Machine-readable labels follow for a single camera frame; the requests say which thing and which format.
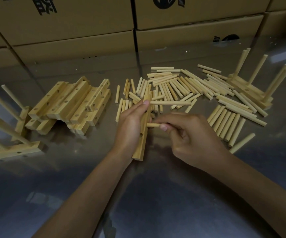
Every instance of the hand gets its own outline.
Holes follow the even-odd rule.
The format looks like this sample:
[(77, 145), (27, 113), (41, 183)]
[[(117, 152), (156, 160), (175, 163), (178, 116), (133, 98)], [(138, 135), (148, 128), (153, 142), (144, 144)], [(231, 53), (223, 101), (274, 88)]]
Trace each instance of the hand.
[(112, 151), (126, 158), (132, 158), (139, 142), (141, 117), (147, 111), (150, 102), (143, 100), (120, 114), (117, 133)]
[(189, 165), (206, 170), (230, 157), (202, 115), (170, 113), (159, 116), (154, 122), (160, 123), (160, 128), (169, 134), (173, 154)]

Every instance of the forearm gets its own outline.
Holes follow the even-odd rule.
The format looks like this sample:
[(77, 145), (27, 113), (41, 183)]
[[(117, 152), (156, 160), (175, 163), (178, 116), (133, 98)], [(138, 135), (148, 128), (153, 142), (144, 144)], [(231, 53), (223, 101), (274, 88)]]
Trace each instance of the forearm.
[(33, 238), (92, 237), (130, 162), (110, 152)]
[(233, 155), (206, 171), (239, 194), (280, 236), (286, 237), (286, 190)]

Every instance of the person's left hand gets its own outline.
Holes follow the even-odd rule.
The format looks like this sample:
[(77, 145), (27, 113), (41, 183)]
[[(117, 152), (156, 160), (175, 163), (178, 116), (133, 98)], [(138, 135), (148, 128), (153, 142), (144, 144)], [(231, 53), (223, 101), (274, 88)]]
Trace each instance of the person's left hand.
[(149, 104), (148, 100), (141, 100), (120, 114), (112, 152), (121, 155), (122, 158), (132, 159), (141, 133), (141, 117)]

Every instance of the person's right arm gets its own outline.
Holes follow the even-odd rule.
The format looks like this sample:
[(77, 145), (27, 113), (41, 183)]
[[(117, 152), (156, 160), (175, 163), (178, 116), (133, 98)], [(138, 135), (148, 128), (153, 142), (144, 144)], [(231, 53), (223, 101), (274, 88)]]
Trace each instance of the person's right arm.
[(169, 134), (176, 157), (227, 185), (286, 237), (286, 190), (232, 155), (204, 116), (171, 113), (154, 122)]

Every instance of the person's left arm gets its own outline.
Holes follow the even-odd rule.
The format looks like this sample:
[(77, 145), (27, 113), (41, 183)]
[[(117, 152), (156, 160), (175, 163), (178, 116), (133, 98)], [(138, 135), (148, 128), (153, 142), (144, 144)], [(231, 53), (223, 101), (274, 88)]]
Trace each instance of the person's left arm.
[(57, 212), (33, 238), (92, 237), (123, 172), (132, 161), (140, 137), (140, 120), (149, 101), (140, 101), (120, 115), (114, 145)]

